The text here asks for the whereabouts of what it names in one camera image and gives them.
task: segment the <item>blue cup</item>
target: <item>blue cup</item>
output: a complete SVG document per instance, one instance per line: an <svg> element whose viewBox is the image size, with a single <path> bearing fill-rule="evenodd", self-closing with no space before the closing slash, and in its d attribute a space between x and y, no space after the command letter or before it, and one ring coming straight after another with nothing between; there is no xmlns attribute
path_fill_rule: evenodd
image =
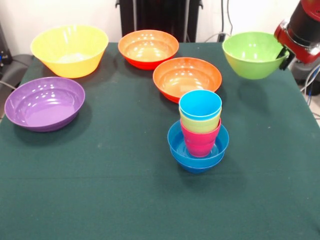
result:
<svg viewBox="0 0 320 240"><path fill-rule="evenodd" d="M198 89L185 93L180 98L179 107L187 118L205 121L219 114L222 100L213 91Z"/></svg>

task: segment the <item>stacked cups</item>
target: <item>stacked cups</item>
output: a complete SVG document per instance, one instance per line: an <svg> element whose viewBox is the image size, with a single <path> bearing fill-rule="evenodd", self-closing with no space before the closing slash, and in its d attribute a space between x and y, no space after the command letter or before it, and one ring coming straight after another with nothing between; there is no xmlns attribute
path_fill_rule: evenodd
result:
<svg viewBox="0 0 320 240"><path fill-rule="evenodd" d="M193 90L180 98L181 129L192 156L203 158L211 152L221 126L221 111L221 98L213 91Z"/></svg>

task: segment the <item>orange bowl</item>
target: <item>orange bowl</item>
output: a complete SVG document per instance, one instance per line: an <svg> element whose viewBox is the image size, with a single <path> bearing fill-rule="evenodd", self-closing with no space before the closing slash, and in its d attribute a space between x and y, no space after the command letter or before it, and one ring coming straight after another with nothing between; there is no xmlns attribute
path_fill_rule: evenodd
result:
<svg viewBox="0 0 320 240"><path fill-rule="evenodd" d="M161 63L153 72L159 91L174 103L185 93L205 89L215 92L222 83L220 71L211 63L193 57L177 57Z"/></svg>
<svg viewBox="0 0 320 240"><path fill-rule="evenodd" d="M179 42L164 31L139 30L122 37L118 49L133 66L143 70L154 70L177 53Z"/></svg>

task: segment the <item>white wall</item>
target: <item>white wall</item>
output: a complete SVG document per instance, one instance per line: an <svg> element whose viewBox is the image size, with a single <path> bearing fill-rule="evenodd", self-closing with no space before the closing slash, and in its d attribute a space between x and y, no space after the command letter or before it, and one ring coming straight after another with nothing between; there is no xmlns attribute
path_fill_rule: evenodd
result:
<svg viewBox="0 0 320 240"><path fill-rule="evenodd" d="M204 42L221 31L221 1L202 0L199 10L197 42ZM283 19L290 18L300 0L229 0L229 14L233 25L232 34L246 31L274 33ZM230 33L227 17L227 0L224 0L224 32Z"/></svg>
<svg viewBox="0 0 320 240"><path fill-rule="evenodd" d="M197 42L221 30L221 1L202 0ZM233 34L244 31L273 33L290 17L299 0L229 0ZM224 0L227 11L227 0ZM228 32L228 18L225 14ZM122 36L120 9L115 0L0 0L0 22L13 55L30 54L30 43L40 32L64 24L90 24L103 29L111 42Z"/></svg>

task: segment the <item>bowl rim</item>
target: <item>bowl rim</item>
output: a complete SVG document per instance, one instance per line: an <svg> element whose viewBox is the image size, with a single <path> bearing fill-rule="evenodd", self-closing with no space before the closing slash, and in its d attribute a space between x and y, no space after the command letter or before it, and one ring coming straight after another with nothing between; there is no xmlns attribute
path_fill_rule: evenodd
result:
<svg viewBox="0 0 320 240"><path fill-rule="evenodd" d="M261 61L261 62L260 62L260 61L253 61L253 60L243 60L243 59L241 59L241 58L238 58L238 57L236 57L236 56L233 56L233 55L231 55L230 53L228 53L228 52L226 51L226 49L225 49L225 44L226 44L226 42L227 42L229 39L231 39L232 37L235 37L235 36L238 36L238 35L242 35L242 34L265 34L265 35L269 35L269 36L273 36L273 37L274 37L274 35L273 35L272 33L264 32L264 31L244 31L244 32L239 32L239 33L237 33L237 34L235 34L235 35L232 35L232 36L228 37L225 41L223 41L223 43L222 43L222 49L223 49L223 52L224 52L225 54L227 54L229 57L231 57L231 58L233 58L233 59L236 59L236 60L241 61L241 62L244 62L244 63L266 64L266 63L273 63L273 62L275 62L275 61L283 60L283 59L285 59L286 57L288 57L288 55L289 55L289 52L287 51L284 56L279 57L279 58L276 58L275 60Z"/></svg>
<svg viewBox="0 0 320 240"><path fill-rule="evenodd" d="M52 31L52 30L54 30L54 29L63 29L63 28L74 27L74 26L76 26L76 27L85 27L85 28L96 29L96 30L98 30L99 32L101 32L101 33L105 36L106 44L103 45L104 47L102 47L102 48L98 51L97 54L90 56L90 58L88 58L88 59L93 59L93 58L95 58L96 56L98 56L99 54L103 53L103 52L106 50L106 48L107 48L107 46L108 46L108 44L109 44L109 37L108 37L108 35L107 35L102 29L100 29L100 28L98 28L98 27L96 27L96 26L89 25L89 24L64 24L64 25L57 25L57 26L51 27L51 28L49 28L49 29L46 29L46 30L40 32L38 35L36 35L36 36L33 38L32 42L31 42L31 44L30 44L31 53L32 53L37 59L39 59L40 61L46 62L46 63L50 63L50 64L59 64L59 65L60 65L60 64L61 64L61 65L65 65L65 64L75 64L75 63L79 63L79 62L83 62L83 61L88 60L88 59L84 59L84 60L77 60L77 61L71 61L71 62L48 61L48 60L45 60L45 59L43 59L43 58L38 57L37 54L35 54L35 52L33 51L34 42L35 42L38 38L40 38L42 35L50 32L50 31Z"/></svg>
<svg viewBox="0 0 320 240"><path fill-rule="evenodd" d="M174 62L174 61L178 61L178 60L183 60L183 59L185 59L185 60L195 60L195 61L199 61L199 62L202 62L202 63L210 64L210 65L212 65L212 66L217 70L217 72L219 73L219 85L216 87L216 89L213 89L213 90L208 90L208 89L194 89L194 90L191 90L191 91L207 90L207 91L211 91L211 92L214 92L214 93L215 93L215 92L221 87L221 85L222 85L222 83L223 83L223 77L222 77L222 74L221 74L220 70L219 70L215 65L213 65L212 63L210 63L210 62L208 62L208 61L205 61L205 60L203 60L203 59L200 59L200 58L189 57L189 56L181 56L181 57L175 57L175 58L169 59L169 60L167 60L167 61L164 61L164 62L160 63L160 64L154 69L153 74L152 74L153 83L155 84L155 86L156 86L160 91L164 92L165 94L167 94L167 95L169 95L169 96L171 96L171 97L178 98L178 99L179 99L178 104L179 104L180 99L182 98L183 95L185 95L185 94L188 93L188 92L191 92L191 91L188 91L188 92L186 92L186 93L184 93L184 94L182 94L182 95L180 95L180 96L179 96L179 95L173 95L173 94L169 93L168 91L165 91L165 89L163 89L161 86L159 86L159 85L156 83L156 80L155 80L155 74L156 74L157 71L159 71L159 68L160 68L161 66L164 66L164 65L166 65L166 64L168 64L168 63L170 63L170 62Z"/></svg>
<svg viewBox="0 0 320 240"><path fill-rule="evenodd" d="M173 53L171 56L165 57L165 58L160 59L160 60L157 60L157 61L140 61L140 60L135 60L135 59L129 57L127 54L125 54L125 53L120 49L120 43L123 42L127 37L129 37L129 36L131 36L131 35L133 35L133 34L135 34L135 33L150 32L150 31L152 31L152 32L158 32L158 33L163 33L163 34L169 36L170 38L172 38L172 39L177 43L177 48L173 50L174 53ZM174 55L177 54L177 52L178 52L178 50L179 50L179 46L180 46L179 41L175 38L175 36L171 35L170 33L165 32L165 31L160 31L160 30L155 30L155 29L142 29L142 30L137 30L137 31L129 32L129 33L127 33L126 35L124 35L124 36L119 40L119 42L118 42L118 44L117 44L117 47L118 47L119 52L120 52L120 53L122 54L122 56L124 56L125 58L128 58L128 59L130 59L130 60L132 60L132 61L135 61L135 62L150 63L150 64L152 64L152 63L158 63L158 62L164 61L164 60L166 60L166 59L172 58Z"/></svg>
<svg viewBox="0 0 320 240"><path fill-rule="evenodd" d="M190 158L190 157L186 157L186 156L184 156L184 155L179 154L179 153L172 147L172 145L170 144L169 133L172 131L172 128L174 128L174 127L175 127L176 125L178 125L178 124L180 124L180 120L178 120L178 121L176 121L174 124L172 124L172 126L169 128L169 131L168 131L168 133L167 133L167 135L166 135L166 139L167 139L168 144L169 144L169 147L170 147L170 149L171 149L172 151L174 151L176 154L178 154L179 156L182 156L182 157L184 157L184 158ZM211 158L215 158L216 156L219 156L220 154L222 154L222 153L224 153L224 152L226 151L226 149L227 149L228 146L229 146L230 135L229 135L229 132L228 132L227 128L226 128L223 124L221 124L219 132L220 132L221 130L224 130L224 131L226 132L227 136L228 136L227 143L226 143L225 147L223 148L223 150L222 150L221 152L219 152L218 154L216 154L216 155L214 155L214 156L211 156L211 157L197 157L197 158L195 158L195 159L197 159L198 161L208 160L208 159L211 159Z"/></svg>
<svg viewBox="0 0 320 240"><path fill-rule="evenodd" d="M11 96L14 94L15 91L17 91L19 88L22 88L30 83L34 83L34 82L38 82L38 81L41 81L41 80L45 80L45 79L58 79L58 81L66 81L66 82L70 82L72 81L72 83L74 83L75 85L78 85L83 93L83 99L79 105L79 107L77 109L74 110L74 112L72 114L70 114L68 117L65 117L63 120L65 119L68 119L70 118L73 114L77 113L81 107L83 106L83 104L85 103L85 99L86 99L86 92L85 92L85 89L76 81L72 80L72 79L69 79L69 78L66 78L66 77L61 77L61 76L47 76L47 77L40 77L40 78L36 78L36 79L33 79L31 81L28 81L22 85L20 85L19 87L17 87L13 92L10 93L10 95L7 97L7 99L5 100L5 103L4 103L4 113L5 113L5 116L10 120L10 122L14 123L15 125L18 125L20 127L23 127L23 128L45 128L45 127L49 127L49 126L52 126L52 125L55 125L55 124L58 124L60 123L61 121L63 120L60 120L60 121L57 121L57 122L54 122L54 123L51 123L51 124L47 124L47 125L39 125L39 126L29 126L29 125L26 125L26 124L21 124L21 123L18 123L16 121L14 121L13 119L11 119L10 115L7 114L7 104L9 104L9 100L11 98Z"/></svg>

